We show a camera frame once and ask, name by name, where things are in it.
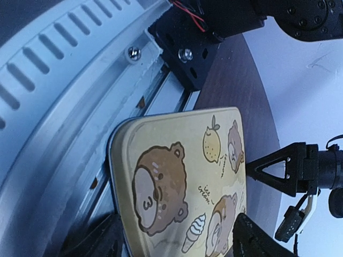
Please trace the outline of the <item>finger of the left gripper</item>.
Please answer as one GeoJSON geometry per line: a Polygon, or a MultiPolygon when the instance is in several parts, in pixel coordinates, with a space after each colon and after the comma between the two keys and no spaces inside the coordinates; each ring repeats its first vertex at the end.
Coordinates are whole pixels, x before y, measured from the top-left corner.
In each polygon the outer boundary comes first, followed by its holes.
{"type": "Polygon", "coordinates": [[[307,192],[304,160],[307,147],[304,142],[292,143],[276,152],[246,164],[247,176],[286,195],[295,197],[307,192]]]}

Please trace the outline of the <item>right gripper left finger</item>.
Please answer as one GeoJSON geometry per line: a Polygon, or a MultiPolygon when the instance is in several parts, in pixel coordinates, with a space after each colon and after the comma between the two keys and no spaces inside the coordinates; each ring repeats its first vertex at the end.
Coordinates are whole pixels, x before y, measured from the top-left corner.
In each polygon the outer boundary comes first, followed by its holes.
{"type": "Polygon", "coordinates": [[[121,217],[112,213],[78,245],[60,256],[122,256],[123,244],[121,217]]]}

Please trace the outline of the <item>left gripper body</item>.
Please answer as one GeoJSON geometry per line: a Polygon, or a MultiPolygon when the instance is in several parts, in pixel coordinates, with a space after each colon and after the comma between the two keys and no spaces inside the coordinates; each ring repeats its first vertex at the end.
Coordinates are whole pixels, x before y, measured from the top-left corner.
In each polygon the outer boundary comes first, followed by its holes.
{"type": "Polygon", "coordinates": [[[297,166],[297,193],[317,194],[319,156],[318,145],[300,143],[297,166]]]}

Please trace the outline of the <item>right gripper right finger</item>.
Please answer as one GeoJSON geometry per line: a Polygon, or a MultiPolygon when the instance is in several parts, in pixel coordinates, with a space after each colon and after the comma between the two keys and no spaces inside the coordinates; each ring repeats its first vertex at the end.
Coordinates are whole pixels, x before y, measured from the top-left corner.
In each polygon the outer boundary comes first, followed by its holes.
{"type": "Polygon", "coordinates": [[[276,243],[245,213],[239,213],[233,226],[233,256],[287,257],[295,254],[276,243]]]}

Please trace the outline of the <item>silver tin lid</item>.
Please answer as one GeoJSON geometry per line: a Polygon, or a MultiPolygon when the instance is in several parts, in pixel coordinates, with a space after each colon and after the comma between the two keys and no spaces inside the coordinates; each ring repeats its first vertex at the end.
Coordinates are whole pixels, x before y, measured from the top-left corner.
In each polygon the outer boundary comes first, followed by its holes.
{"type": "Polygon", "coordinates": [[[124,121],[108,146],[128,256],[225,256],[247,209],[236,107],[124,121]]]}

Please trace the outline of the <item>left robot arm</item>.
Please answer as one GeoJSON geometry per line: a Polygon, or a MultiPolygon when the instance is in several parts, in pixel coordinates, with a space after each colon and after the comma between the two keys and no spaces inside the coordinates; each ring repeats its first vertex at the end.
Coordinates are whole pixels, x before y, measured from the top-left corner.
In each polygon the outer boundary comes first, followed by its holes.
{"type": "MultiPolygon", "coordinates": [[[[251,1],[261,20],[271,16],[289,36],[305,42],[342,39],[342,1],[251,1]]],[[[319,188],[329,188],[329,211],[342,218],[342,149],[330,139],[318,152],[319,188]]]]}

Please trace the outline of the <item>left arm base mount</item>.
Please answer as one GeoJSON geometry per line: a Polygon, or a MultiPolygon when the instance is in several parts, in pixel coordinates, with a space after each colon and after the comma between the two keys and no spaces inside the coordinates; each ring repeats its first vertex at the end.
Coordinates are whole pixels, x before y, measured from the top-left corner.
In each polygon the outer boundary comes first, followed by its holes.
{"type": "Polygon", "coordinates": [[[256,1],[171,1],[148,31],[185,89],[202,89],[218,47],[233,35],[264,26],[256,1]]]}

